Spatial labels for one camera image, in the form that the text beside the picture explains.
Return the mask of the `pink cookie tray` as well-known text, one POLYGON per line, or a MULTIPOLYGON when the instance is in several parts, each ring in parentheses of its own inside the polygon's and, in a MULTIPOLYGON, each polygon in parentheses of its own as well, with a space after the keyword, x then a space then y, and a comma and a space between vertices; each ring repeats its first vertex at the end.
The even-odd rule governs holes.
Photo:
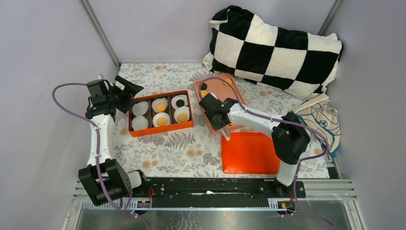
MULTIPOLYGON (((236 90, 237 95, 238 95, 238 98, 241 100, 241 102, 242 102, 243 105, 246 105, 246 101, 245 101, 245 99, 243 98, 242 93, 241 93, 241 91, 240 91, 240 89, 239 89, 239 87, 238 87, 238 85, 237 85, 237 83, 236 83, 236 81, 235 81, 235 79, 233 78, 232 75, 230 75, 230 74, 228 74, 228 73, 222 73, 222 74, 215 75, 215 77, 219 77, 219 78, 222 78, 222 79, 231 79, 232 82, 233 82, 233 83, 232 83, 232 86, 233 86, 233 88, 236 90)), ((201 96, 199 95, 199 93, 200 93, 199 85, 200 85, 202 82, 203 82, 203 79, 197 80, 197 81, 195 81, 195 82, 193 83, 194 92, 195 92, 196 99, 197 99, 198 102, 201 100, 201 96)), ((208 81, 206 81, 205 83, 206 83, 207 86, 208 86, 207 89, 206 89, 206 91, 207 91, 208 93, 214 93, 215 96, 216 96, 220 101, 224 101, 226 98, 233 98, 233 99, 236 99, 236 96, 235 96, 235 94, 233 93, 233 90, 232 90, 229 86, 225 86, 225 85, 223 84, 223 81, 215 80, 215 79, 214 79, 214 80, 208 80, 208 81)), ((204 121, 205 121, 205 123, 206 123, 206 126, 208 127, 209 132, 210 132, 212 135, 214 135, 214 136, 222 135, 222 133, 221 133, 220 130, 219 130, 219 131, 215 131, 215 130, 212 128, 211 124, 209 123, 208 118, 207 118, 206 115, 204 114, 204 110, 203 110, 201 107, 199 107, 199 108, 200 108, 200 110, 201 110, 201 112, 202 112, 202 114, 203 114, 203 119, 204 119, 204 121)))

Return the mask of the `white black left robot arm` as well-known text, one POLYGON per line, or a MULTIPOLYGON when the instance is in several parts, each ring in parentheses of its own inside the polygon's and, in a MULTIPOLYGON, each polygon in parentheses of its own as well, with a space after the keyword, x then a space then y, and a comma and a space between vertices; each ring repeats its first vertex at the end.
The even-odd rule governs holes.
POLYGON ((146 195, 149 185, 145 174, 141 170, 126 172, 113 154, 116 112, 128 112, 143 87, 119 75, 114 83, 99 79, 86 86, 90 96, 85 117, 90 122, 91 147, 87 166, 79 170, 80 182, 96 206, 130 195, 146 195))

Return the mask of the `orange compartment box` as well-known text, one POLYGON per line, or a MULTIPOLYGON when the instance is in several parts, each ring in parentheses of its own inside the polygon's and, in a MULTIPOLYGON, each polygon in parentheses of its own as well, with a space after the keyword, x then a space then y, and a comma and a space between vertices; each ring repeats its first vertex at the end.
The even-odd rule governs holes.
POLYGON ((150 96, 144 96, 144 97, 138 97, 134 99, 135 104, 138 102, 148 102, 149 103, 149 110, 147 113, 145 113, 143 116, 148 120, 149 122, 149 127, 147 129, 139 130, 139 131, 133 131, 131 127, 131 121, 135 116, 132 113, 132 108, 128 112, 129 116, 129 121, 128 121, 128 131, 133 137, 140 137, 140 136, 145 136, 145 135, 152 135, 152 134, 157 134, 157 133, 163 133, 163 132, 169 132, 169 131, 174 131, 174 130, 179 130, 179 129, 185 129, 185 128, 190 128, 193 127, 194 122, 193 122, 193 116, 192 116, 192 110, 191 110, 191 101, 189 97, 189 93, 186 90, 182 91, 175 91, 175 92, 167 92, 167 93, 161 93, 161 94, 156 94, 156 95, 150 95, 150 96), (187 122, 183 123, 177 123, 174 119, 174 112, 175 109, 171 105, 171 99, 180 94, 185 94, 188 96, 188 102, 189 102, 189 110, 190 110, 190 119, 187 122), (153 117, 157 114, 153 111, 152 109, 152 102, 157 99, 157 98, 167 98, 168 100, 168 107, 164 113, 167 113, 170 116, 170 125, 162 126, 162 127, 154 127, 152 119, 153 117))

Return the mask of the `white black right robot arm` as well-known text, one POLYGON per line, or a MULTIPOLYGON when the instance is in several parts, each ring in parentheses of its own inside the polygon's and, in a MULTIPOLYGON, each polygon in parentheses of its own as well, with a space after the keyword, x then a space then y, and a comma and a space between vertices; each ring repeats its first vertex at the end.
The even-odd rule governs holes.
POLYGON ((210 93, 198 104, 212 128, 221 131, 226 140, 231 139, 230 132, 226 129, 231 123, 252 128, 271 138, 280 160, 277 182, 274 185, 275 193, 287 197, 293 192, 300 156, 310 142, 305 126, 294 115, 271 116, 243 105, 240 100, 226 98, 221 101, 210 93))

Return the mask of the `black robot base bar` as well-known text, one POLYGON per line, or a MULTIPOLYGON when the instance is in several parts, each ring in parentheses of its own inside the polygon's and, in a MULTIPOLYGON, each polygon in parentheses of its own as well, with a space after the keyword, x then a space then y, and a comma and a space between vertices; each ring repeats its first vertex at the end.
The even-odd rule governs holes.
POLYGON ((133 193, 153 208, 266 208, 269 199, 288 203, 305 198, 304 184, 284 186, 274 179, 148 177, 133 193))

